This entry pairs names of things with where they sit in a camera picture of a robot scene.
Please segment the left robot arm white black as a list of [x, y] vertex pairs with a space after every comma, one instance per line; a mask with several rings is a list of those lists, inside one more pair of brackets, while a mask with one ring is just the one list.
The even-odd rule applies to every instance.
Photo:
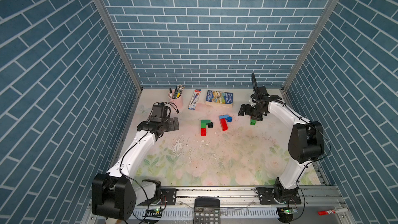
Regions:
[[179, 113], [174, 103], [156, 102], [147, 120], [137, 126], [137, 133], [121, 158], [106, 173], [98, 173], [92, 181], [92, 214], [105, 218], [107, 224], [126, 223], [136, 206], [160, 204], [156, 213], [166, 208], [161, 182], [134, 179], [148, 151], [164, 133], [179, 130]]

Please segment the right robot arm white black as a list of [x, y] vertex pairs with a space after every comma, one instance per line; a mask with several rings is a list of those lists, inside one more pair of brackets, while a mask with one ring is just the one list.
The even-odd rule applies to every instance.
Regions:
[[268, 114], [276, 116], [291, 132], [288, 142], [289, 161], [273, 189], [260, 187], [256, 191], [262, 204], [285, 204], [297, 199], [299, 183], [305, 170], [324, 154], [323, 127], [318, 121], [310, 121], [292, 110], [278, 95], [270, 95], [265, 87], [252, 83], [254, 93], [249, 104], [243, 104], [239, 116], [250, 116], [250, 123], [262, 121]]

